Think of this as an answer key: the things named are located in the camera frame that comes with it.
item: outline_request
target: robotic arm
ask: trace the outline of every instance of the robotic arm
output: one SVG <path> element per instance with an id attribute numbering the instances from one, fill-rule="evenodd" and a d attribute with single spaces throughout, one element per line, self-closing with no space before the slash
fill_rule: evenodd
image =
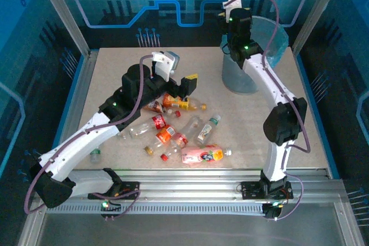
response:
<path id="1" fill-rule="evenodd" d="M 143 65 L 144 85 L 140 104 L 132 117 L 121 124 L 97 128 L 103 124 L 115 123 L 126 118 L 133 110 L 140 88 L 140 66 L 132 65 L 122 77 L 122 86 L 99 107 L 99 111 L 69 139 L 61 145 L 43 154 L 37 163 L 31 167 L 32 179 L 40 172 L 46 163 L 51 164 L 43 172 L 35 190 L 47 207 L 59 206 L 71 196 L 88 193 L 100 193 L 104 196 L 119 196 L 126 193 L 125 184 L 109 168 L 100 171 L 72 171 L 93 149 L 104 141 L 117 135 L 131 122 L 140 117 L 140 109 L 168 92 L 173 97 L 185 98 L 197 86 L 193 76 L 182 78 L 181 85 L 170 78 L 176 69 L 179 57 L 173 52 L 152 53 L 152 76 L 148 66 Z M 58 157 L 52 156 L 61 149 Z"/>
<path id="2" fill-rule="evenodd" d="M 285 199 L 281 191 L 290 191 L 291 196 L 292 188 L 284 170 L 291 145 L 302 130 L 288 100 L 293 102 L 302 122 L 305 120 L 307 103 L 304 98 L 297 99 L 283 85 L 267 61 L 263 63 L 263 49 L 251 39 L 251 10 L 242 8 L 241 0 L 228 0 L 223 2 L 223 7 L 225 12 L 219 15 L 220 25 L 223 33 L 227 34 L 229 54 L 257 84 L 270 109 L 263 124 L 269 149 L 261 179 L 259 182 L 242 182 L 242 196 L 243 199 Z"/>

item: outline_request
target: transparent plastic bin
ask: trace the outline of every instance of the transparent plastic bin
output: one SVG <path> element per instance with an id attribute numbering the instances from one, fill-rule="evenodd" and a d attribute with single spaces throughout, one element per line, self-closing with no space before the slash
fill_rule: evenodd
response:
<path id="1" fill-rule="evenodd" d="M 256 41 L 262 49 L 272 36 L 275 27 L 275 22 L 264 17 L 253 16 L 253 25 L 251 28 L 251 38 Z M 227 35 L 223 35 L 220 47 L 222 48 L 227 43 Z M 278 27 L 278 31 L 274 40 L 266 53 L 266 59 L 270 66 L 274 68 L 283 56 L 284 51 L 288 47 L 288 35 L 282 26 Z M 229 53 L 228 47 L 224 47 L 223 51 Z M 255 82 L 237 63 L 232 60 L 230 55 L 224 54 L 222 80 L 224 85 L 232 92 L 237 94 L 255 93 L 258 88 Z"/>

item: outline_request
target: plastic bottle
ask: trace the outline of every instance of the plastic bottle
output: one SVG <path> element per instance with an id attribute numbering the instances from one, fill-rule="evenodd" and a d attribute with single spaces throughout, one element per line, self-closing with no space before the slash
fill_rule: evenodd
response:
<path id="1" fill-rule="evenodd" d="M 186 147 L 182 149 L 182 162 L 184 164 L 195 164 L 203 161 L 218 161 L 224 156 L 232 155 L 230 148 L 224 148 L 217 145 L 207 145 L 206 147 Z"/>
<path id="2" fill-rule="evenodd" d="M 163 112 L 167 112 L 168 109 L 166 107 L 163 107 L 159 101 L 155 100 L 152 101 L 151 103 L 147 104 L 146 106 L 144 106 L 144 109 L 147 109 L 148 111 L 154 111 L 154 112 L 158 112 L 158 113 L 163 113 Z"/>
<path id="3" fill-rule="evenodd" d="M 195 136 L 195 143 L 198 146 L 204 146 L 208 144 L 220 119 L 220 115 L 213 115 L 209 119 L 209 121 L 206 122 L 205 125 L 200 129 L 200 132 L 198 132 Z"/>
<path id="4" fill-rule="evenodd" d="M 149 130 L 159 130 L 164 128 L 170 123 L 172 118 L 179 118 L 180 112 L 173 110 L 168 110 L 168 113 L 161 113 L 159 115 L 153 116 L 142 124 L 135 125 L 129 128 L 129 135 L 132 138 L 138 138 L 140 135 L 146 133 Z"/>
<path id="5" fill-rule="evenodd" d="M 163 106 L 181 108 L 187 111 L 206 110 L 206 104 L 201 104 L 201 102 L 195 98 L 187 98 L 186 100 L 182 100 L 180 97 L 174 98 L 168 93 L 164 95 Z"/>
<path id="6" fill-rule="evenodd" d="M 149 155 L 153 155 L 156 151 L 162 148 L 174 135 L 176 131 L 170 126 L 166 125 L 163 129 L 156 134 L 152 142 L 144 149 Z"/>
<path id="7" fill-rule="evenodd" d="M 187 145 L 190 139 L 192 139 L 201 124 L 201 118 L 198 116 L 191 117 L 189 122 L 172 137 L 169 147 L 164 154 L 160 156 L 161 159 L 167 161 L 172 154 L 180 153 L 180 150 Z"/>
<path id="8" fill-rule="evenodd" d="M 94 151 L 90 153 L 90 162 L 93 164 L 98 164 L 101 161 L 101 151 L 99 148 L 96 148 Z"/>

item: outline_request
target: bottle cap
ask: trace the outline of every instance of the bottle cap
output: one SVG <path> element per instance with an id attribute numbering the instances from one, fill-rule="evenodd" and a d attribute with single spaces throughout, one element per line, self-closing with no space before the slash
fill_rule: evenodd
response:
<path id="1" fill-rule="evenodd" d="M 225 152 L 224 152 L 224 154 L 225 154 L 226 156 L 230 156 L 230 155 L 232 155 L 232 149 L 231 149 L 231 148 L 225 148 Z"/>
<path id="2" fill-rule="evenodd" d="M 160 157 L 161 157 L 161 159 L 163 161 L 167 161 L 168 160 L 168 157 L 165 154 L 162 154 Z"/>
<path id="3" fill-rule="evenodd" d="M 215 120 L 216 120 L 216 121 L 218 121 L 218 122 L 219 122 L 219 121 L 220 121 L 220 119 L 221 119 L 220 115 L 213 115 L 213 116 L 212 116 L 212 118 L 213 118 L 213 119 L 215 119 Z"/>
<path id="4" fill-rule="evenodd" d="M 146 146 L 144 149 L 145 149 L 146 153 L 148 153 L 150 156 L 153 155 L 154 152 L 153 152 L 153 150 L 150 149 L 149 146 Z"/>

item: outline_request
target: glass panel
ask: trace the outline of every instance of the glass panel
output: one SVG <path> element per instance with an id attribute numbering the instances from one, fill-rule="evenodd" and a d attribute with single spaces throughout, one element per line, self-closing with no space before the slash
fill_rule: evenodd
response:
<path id="1" fill-rule="evenodd" d="M 25 219 L 28 163 L 52 147 L 76 72 L 69 60 L 79 60 L 80 53 L 49 0 L 0 0 L 0 10 L 0 83 L 25 108 L 23 121 L 18 102 L 0 88 L 0 241 L 16 245 Z"/>
<path id="2" fill-rule="evenodd" d="M 157 35 L 161 46 L 166 47 L 219 46 L 221 33 L 216 18 L 223 11 L 222 1 L 66 0 L 90 48 L 158 46 Z M 281 23 L 288 27 L 293 41 L 315 0 L 276 1 Z M 244 0 L 244 5 L 252 8 L 253 15 L 275 20 L 270 1 Z M 154 39 L 146 43 L 141 38 L 151 35 Z"/>
<path id="3" fill-rule="evenodd" d="M 314 93 L 317 112 L 347 191 L 357 191 L 353 196 L 369 189 L 368 45 L 369 0 L 331 0 L 300 53 L 312 91 L 325 80 L 325 93 Z M 353 200 L 354 207 L 364 207 L 363 199 Z M 362 225 L 365 218 L 366 212 L 356 217 Z M 368 227 L 360 230 L 368 241 Z"/>

